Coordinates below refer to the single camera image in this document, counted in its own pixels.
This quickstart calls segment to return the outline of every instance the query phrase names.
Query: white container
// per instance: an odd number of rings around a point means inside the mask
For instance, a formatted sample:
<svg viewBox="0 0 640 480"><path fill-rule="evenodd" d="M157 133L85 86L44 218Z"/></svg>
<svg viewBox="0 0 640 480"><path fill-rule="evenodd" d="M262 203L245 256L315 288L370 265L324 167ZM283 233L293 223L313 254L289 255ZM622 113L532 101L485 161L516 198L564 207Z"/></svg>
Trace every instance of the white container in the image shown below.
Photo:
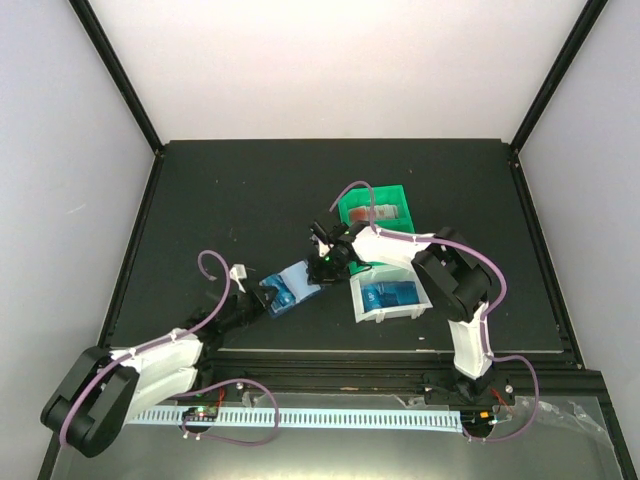
<svg viewBox="0 0 640 480"><path fill-rule="evenodd" d="M415 305L402 305L400 307L377 308L368 312L364 311L362 301L362 290L364 285L378 282L406 282L412 281L416 284L418 299L420 303ZM391 265L379 265L366 272L360 272L351 277L351 297L353 299L353 311L356 316L356 323L365 320L375 320L382 322L385 318L411 317L417 318L424 313L427 308L432 308L431 301L427 296L418 276L414 271Z"/></svg>

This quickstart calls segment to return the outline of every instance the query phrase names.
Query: green container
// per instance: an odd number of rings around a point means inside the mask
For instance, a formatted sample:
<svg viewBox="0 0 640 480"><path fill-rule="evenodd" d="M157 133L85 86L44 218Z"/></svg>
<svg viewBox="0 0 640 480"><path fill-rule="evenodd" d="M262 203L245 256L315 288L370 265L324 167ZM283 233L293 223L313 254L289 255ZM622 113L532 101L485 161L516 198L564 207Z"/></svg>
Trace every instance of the green container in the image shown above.
<svg viewBox="0 0 640 480"><path fill-rule="evenodd" d="M398 207L398 218L394 220L376 220L376 224L387 230L395 230L396 232L415 233L413 221L409 213L407 198L404 194L402 185L389 185L387 187L373 187L373 193L376 197L376 205L395 205ZM368 207L371 205L371 196L366 188L357 188L351 190L338 203L340 211L340 220L347 225L351 225L349 221L349 211L357 207ZM358 273L363 268L356 267L355 263L349 265L351 274Z"/></svg>

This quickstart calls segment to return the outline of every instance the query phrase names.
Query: blue packet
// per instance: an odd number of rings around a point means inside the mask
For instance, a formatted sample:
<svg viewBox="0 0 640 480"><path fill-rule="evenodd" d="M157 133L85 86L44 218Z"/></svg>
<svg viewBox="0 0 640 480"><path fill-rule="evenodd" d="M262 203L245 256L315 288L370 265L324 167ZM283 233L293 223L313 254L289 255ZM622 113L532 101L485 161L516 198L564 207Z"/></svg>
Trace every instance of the blue packet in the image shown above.
<svg viewBox="0 0 640 480"><path fill-rule="evenodd" d="M360 289L365 312L420 303L415 282L378 282Z"/></svg>
<svg viewBox="0 0 640 480"><path fill-rule="evenodd" d="M307 262L302 260L260 282L262 286L278 289L278 294L268 310L272 318L279 317L322 290L320 285L309 285L307 278Z"/></svg>

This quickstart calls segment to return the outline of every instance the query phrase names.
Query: metal frame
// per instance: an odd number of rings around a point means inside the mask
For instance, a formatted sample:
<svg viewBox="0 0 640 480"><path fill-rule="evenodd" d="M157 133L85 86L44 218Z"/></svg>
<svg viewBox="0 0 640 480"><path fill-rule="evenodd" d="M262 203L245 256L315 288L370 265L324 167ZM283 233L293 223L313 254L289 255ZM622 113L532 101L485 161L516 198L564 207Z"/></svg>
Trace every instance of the metal frame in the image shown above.
<svg viewBox="0 0 640 480"><path fill-rule="evenodd" d="M140 239L153 201L155 189L163 166L164 146L151 120L129 81L122 64L113 50L104 30L100 26L88 0L69 0L87 34L100 54L105 66L120 90L151 149L156 154L144 197L136 218L133 233L118 276L111 304L99 338L99 345L105 346L113 334L124 293L135 261ZM515 137L508 147L507 158L511 167L521 207L529 228L536 257L547 288L547 293L558 324L558 332L564 345L560 354L533 354L527 357L534 363L540 379L542 395L595 396L598 398L618 462L625 479L637 479L631 456L624 442L611 399L600 372L584 370L582 354L576 340L562 293L555 276L549 251L536 216L531 195L520 167L518 153L535 128L544 109L556 91L562 78L577 55L591 28L602 12L607 0L587 0L571 33L560 50L551 70L538 91ZM426 354L420 361L395 355L360 355L357 361L327 360L319 354L261 353L260 358L243 352L219 352L215 357L218 375L232 378L250 376L274 388L287 391L340 391L341 388L361 388L376 392L412 393L420 383L425 371L439 371L449 368L452 354ZM518 392L531 394L532 380L524 367L503 368L513 379ZM57 438L52 437L44 458L39 479L50 478L59 451Z"/></svg>
<svg viewBox="0 0 640 480"><path fill-rule="evenodd" d="M129 81L129 77L124 71L120 60L118 60L118 56L111 46L111 42L109 42L107 34L104 33L104 30L98 21L98 17L96 17L89 1L69 0L69 3L75 10L80 22L82 22L82 26L93 42L93 46L96 47L100 58L102 58L102 62L105 67L107 67L107 70L109 70L111 78L113 78L118 90L120 90L122 98L129 107L129 110L131 110L131 114L136 119L136 122L147 139L147 142L149 142L151 150L156 154L160 153L164 148L162 141L160 140L160 137L158 137L155 128L153 128L151 120L147 116L147 112L142 106L140 98L138 98L138 94Z"/></svg>

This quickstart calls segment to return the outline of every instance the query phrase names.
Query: dark work surface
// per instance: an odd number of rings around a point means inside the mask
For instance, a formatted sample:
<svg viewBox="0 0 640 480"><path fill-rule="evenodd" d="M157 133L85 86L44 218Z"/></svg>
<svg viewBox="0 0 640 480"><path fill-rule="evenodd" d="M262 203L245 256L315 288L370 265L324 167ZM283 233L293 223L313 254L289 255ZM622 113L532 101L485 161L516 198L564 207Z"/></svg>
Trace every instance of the dark work surface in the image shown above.
<svg viewBox="0 0 640 480"><path fill-rule="evenodd" d="M171 142L111 344L149 340L197 307L213 308L223 280L198 272L203 249L259 278L303 259L314 215L350 182L367 180L404 185L416 231L453 227L504 270L509 293L489 319L495 351L560 351L507 152L498 140ZM207 265L221 277L213 258ZM452 342L432 311L356 324L345 284L234 332L225 347L415 352L452 350Z"/></svg>

